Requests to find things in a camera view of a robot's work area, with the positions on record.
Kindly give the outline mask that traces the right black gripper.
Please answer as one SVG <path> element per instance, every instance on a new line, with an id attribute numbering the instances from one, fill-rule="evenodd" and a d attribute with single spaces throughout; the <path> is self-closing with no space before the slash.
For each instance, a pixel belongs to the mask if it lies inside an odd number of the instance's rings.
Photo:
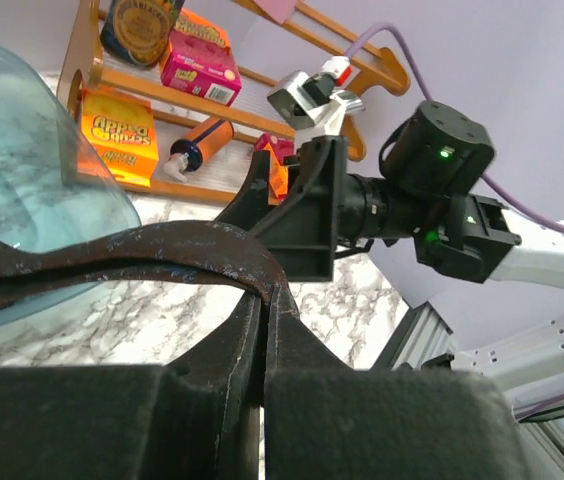
<path id="1" fill-rule="evenodd" d="M 344 137 L 333 135 L 305 143 L 292 168 L 290 191 L 276 207 L 269 204 L 270 154 L 255 152 L 241 188 L 215 221 L 250 231 L 289 280 L 330 280 L 346 147 Z"/>

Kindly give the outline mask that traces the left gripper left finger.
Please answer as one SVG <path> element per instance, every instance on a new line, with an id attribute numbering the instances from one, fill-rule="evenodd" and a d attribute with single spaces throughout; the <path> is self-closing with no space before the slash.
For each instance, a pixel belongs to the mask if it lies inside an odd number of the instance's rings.
<path id="1" fill-rule="evenodd" d="M 254 479 L 261 301 L 167 365 L 0 368 L 0 479 Z"/>

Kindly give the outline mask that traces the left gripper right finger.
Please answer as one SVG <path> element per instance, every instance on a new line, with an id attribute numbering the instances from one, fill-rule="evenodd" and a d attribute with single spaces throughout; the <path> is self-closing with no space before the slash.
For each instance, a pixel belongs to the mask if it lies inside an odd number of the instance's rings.
<path id="1" fill-rule="evenodd" d="M 264 380 L 270 479 L 526 479 L 511 412 L 487 378 L 348 367 L 272 289 Z"/>

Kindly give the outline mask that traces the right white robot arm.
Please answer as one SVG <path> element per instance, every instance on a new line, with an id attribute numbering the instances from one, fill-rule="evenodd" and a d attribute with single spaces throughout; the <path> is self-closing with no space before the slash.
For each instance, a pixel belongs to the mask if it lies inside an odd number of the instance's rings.
<path id="1" fill-rule="evenodd" d="M 485 129 L 425 101 L 390 137 L 377 178 L 347 172 L 340 130 L 352 110 L 333 99 L 313 110 L 283 108 L 296 131 L 289 191 L 271 205 L 267 160 L 255 155 L 221 220 L 254 233 L 293 281 L 320 281 L 358 241 L 414 242 L 417 261 L 459 280 L 522 281 L 564 289 L 564 225 L 548 227 L 504 198 L 472 193 L 494 156 Z M 443 362 L 512 390 L 564 376 L 564 314 L 476 350 L 456 351 L 440 317 L 424 308 L 399 359 L 422 368 Z"/>

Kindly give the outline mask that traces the orange pink box lower right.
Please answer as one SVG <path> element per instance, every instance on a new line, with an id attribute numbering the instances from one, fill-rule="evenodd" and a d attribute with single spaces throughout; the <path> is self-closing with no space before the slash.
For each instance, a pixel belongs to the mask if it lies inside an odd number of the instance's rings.
<path id="1" fill-rule="evenodd" d="M 286 138 L 269 133 L 262 134 L 254 144 L 254 150 L 269 153 L 269 195 L 268 203 L 277 205 L 283 201 L 289 190 L 288 167 L 286 157 L 294 154 L 294 143 Z"/>

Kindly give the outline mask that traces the orange pump bottle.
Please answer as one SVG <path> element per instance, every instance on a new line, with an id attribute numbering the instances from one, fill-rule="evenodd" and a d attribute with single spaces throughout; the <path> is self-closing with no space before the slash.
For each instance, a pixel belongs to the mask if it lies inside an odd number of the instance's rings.
<path id="1" fill-rule="evenodd" d="M 187 175 L 196 172 L 234 137 L 233 124 L 209 117 L 186 135 L 172 143 L 163 172 L 170 178 L 186 183 Z"/>

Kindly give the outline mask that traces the orange box lower left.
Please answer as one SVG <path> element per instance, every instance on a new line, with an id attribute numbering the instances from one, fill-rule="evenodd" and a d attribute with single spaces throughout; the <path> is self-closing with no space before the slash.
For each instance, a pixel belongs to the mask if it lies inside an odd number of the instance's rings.
<path id="1" fill-rule="evenodd" d="M 82 91 L 80 126 L 114 177 L 150 187 L 159 162 L 151 103 L 111 88 Z"/>

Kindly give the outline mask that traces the pink box middle shelf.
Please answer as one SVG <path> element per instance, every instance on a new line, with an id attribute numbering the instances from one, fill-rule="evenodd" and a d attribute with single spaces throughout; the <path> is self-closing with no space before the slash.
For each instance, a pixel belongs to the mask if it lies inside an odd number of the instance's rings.
<path id="1" fill-rule="evenodd" d="M 163 86 L 230 106 L 242 81 L 225 30 L 183 8 L 160 62 Z"/>

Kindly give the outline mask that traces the pink rectangular bin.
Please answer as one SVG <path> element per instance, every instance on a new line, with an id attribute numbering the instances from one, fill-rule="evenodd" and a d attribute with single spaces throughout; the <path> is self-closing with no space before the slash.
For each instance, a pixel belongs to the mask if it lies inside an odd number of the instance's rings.
<path id="1" fill-rule="evenodd" d="M 254 0 L 254 3 L 271 20 L 283 24 L 292 16 L 300 0 Z"/>

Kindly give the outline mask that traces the yellow label can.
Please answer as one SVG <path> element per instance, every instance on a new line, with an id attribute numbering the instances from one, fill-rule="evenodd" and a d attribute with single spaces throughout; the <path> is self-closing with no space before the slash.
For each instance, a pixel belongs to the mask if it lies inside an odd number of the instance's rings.
<path id="1" fill-rule="evenodd" d="M 162 57 L 184 0 L 116 0 L 110 3 L 100 32 L 104 49 L 140 68 Z"/>

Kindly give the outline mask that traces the blue transparent plastic tub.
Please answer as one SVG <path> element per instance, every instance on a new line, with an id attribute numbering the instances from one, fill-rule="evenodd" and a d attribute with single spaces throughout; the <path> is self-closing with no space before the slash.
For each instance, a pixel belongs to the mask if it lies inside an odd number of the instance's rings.
<path id="1" fill-rule="evenodd" d="M 140 223 L 74 118 L 0 47 L 0 241 L 45 253 Z"/>

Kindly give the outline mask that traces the aluminium rail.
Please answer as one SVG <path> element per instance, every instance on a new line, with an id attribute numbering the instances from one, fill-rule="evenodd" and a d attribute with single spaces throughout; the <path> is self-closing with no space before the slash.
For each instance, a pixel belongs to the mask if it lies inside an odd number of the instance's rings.
<path id="1" fill-rule="evenodd" d="M 537 479 L 564 479 L 564 314 L 482 348 L 461 349 L 434 307 L 409 309 L 376 369 L 444 367 L 486 376 L 505 395 Z"/>

